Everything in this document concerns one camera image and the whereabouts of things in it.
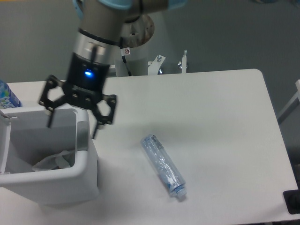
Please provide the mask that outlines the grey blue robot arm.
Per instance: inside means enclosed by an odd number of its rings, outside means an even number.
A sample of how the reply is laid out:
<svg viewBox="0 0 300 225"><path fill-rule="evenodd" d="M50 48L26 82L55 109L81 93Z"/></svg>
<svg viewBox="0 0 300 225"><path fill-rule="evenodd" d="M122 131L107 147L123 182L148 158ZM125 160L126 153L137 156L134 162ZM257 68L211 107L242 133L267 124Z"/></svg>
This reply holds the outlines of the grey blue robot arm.
<svg viewBox="0 0 300 225"><path fill-rule="evenodd" d="M49 75L38 103L49 113L64 105L91 110L97 120L94 132L112 124L116 95L103 94L113 53L123 47L121 30L127 21L144 14L180 8L184 0L76 0L82 13L66 80Z"/></svg>

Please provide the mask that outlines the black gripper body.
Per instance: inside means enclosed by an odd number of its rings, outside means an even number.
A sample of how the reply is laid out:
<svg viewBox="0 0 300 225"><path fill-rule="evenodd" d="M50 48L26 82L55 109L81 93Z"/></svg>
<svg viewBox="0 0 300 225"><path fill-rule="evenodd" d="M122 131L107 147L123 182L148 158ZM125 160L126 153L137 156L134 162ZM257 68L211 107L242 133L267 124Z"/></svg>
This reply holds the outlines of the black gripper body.
<svg viewBox="0 0 300 225"><path fill-rule="evenodd" d="M72 54L67 79L62 86L66 102L82 109L97 108L103 99L103 86L109 65Z"/></svg>

